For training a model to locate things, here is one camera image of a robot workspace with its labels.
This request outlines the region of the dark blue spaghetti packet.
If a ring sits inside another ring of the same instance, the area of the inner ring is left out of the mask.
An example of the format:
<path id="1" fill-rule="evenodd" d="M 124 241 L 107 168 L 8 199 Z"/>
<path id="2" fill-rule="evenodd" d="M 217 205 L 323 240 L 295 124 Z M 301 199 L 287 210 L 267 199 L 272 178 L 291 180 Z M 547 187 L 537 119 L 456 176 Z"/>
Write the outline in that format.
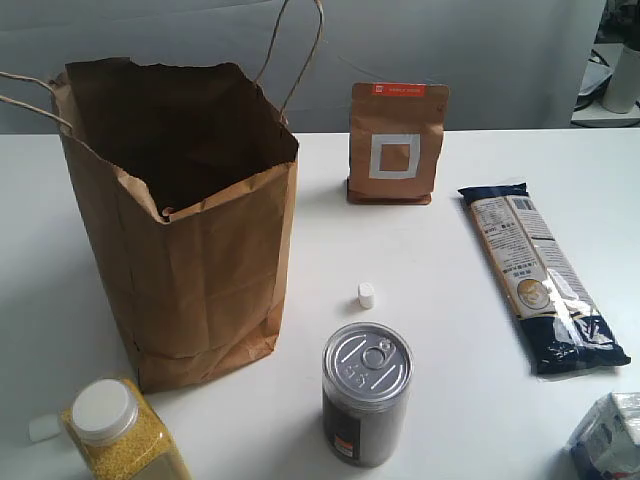
<path id="1" fill-rule="evenodd" d="M 542 376 L 631 363 L 524 183 L 458 190 Z"/>

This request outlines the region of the white cylinder in background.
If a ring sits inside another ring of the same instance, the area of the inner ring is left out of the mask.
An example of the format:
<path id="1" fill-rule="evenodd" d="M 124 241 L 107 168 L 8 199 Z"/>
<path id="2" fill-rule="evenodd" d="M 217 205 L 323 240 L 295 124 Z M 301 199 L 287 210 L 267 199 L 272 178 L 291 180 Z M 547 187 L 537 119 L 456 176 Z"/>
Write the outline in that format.
<path id="1" fill-rule="evenodd" d="M 602 99 L 610 112 L 629 113 L 639 100 L 639 50 L 624 45 Z"/>

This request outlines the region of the yellow millet jar white lid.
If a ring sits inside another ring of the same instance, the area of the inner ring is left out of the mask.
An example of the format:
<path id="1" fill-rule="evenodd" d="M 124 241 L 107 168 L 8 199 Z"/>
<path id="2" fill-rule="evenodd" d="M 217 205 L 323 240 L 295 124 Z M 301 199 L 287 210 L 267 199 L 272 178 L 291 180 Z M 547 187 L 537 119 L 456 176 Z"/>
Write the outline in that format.
<path id="1" fill-rule="evenodd" d="M 191 477 L 165 424 L 126 378 L 92 382 L 60 420 L 94 479 Z"/>

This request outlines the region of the brown kraft stand-up pouch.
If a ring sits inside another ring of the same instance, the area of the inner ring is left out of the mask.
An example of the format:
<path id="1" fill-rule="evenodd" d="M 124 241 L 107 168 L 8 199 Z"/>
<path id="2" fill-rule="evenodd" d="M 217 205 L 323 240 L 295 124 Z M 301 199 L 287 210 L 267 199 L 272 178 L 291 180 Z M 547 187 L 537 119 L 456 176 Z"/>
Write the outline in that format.
<path id="1" fill-rule="evenodd" d="M 349 202 L 431 202 L 449 94 L 449 87 L 441 84 L 352 86 Z"/>

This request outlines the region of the clear can with metal lid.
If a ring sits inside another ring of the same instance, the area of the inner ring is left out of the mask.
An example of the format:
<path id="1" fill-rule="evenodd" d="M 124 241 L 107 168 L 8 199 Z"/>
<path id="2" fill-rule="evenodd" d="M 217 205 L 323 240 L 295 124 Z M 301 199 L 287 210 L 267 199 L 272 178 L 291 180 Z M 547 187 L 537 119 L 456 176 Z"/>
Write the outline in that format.
<path id="1" fill-rule="evenodd" d="M 355 322 L 322 355 L 324 438 L 342 461 L 377 467 L 398 444 L 414 371 L 407 342 L 391 328 Z"/>

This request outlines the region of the small white cylinder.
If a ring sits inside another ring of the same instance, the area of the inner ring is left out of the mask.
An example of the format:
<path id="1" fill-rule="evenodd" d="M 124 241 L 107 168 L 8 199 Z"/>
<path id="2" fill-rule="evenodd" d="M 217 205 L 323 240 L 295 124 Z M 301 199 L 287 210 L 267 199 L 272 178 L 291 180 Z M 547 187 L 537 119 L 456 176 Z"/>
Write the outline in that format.
<path id="1" fill-rule="evenodd" d="M 373 285 L 369 282 L 358 284 L 357 298 L 359 305 L 364 309 L 371 309 L 375 306 L 376 294 Z"/>

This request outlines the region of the blue white carton pack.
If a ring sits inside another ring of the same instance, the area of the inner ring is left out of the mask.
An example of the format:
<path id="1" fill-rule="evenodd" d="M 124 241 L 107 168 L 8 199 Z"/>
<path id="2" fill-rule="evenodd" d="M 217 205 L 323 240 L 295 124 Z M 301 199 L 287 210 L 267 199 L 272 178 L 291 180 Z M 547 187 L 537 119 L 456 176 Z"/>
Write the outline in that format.
<path id="1" fill-rule="evenodd" d="M 639 478 L 639 393 L 608 393 L 588 410 L 568 448 L 580 479 Z"/>

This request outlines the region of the small white block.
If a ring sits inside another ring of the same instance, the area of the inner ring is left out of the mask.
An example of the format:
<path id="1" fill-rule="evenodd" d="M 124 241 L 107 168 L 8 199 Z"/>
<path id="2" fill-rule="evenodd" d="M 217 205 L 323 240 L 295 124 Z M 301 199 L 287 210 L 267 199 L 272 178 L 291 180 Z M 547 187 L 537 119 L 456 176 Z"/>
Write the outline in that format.
<path id="1" fill-rule="evenodd" d="M 29 421 L 28 438 L 32 443 L 40 443 L 57 437 L 61 433 L 60 419 L 57 414 L 46 414 Z"/>

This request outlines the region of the brown paper bag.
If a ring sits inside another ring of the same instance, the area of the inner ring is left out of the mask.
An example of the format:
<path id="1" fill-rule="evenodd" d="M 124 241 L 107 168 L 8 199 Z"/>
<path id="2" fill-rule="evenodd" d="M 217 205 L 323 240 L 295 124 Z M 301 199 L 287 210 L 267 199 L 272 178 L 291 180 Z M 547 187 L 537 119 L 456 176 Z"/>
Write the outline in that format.
<path id="1" fill-rule="evenodd" d="M 46 90 L 141 389 L 200 384 L 269 355 L 298 170 L 284 108 L 231 62 L 74 62 Z"/>

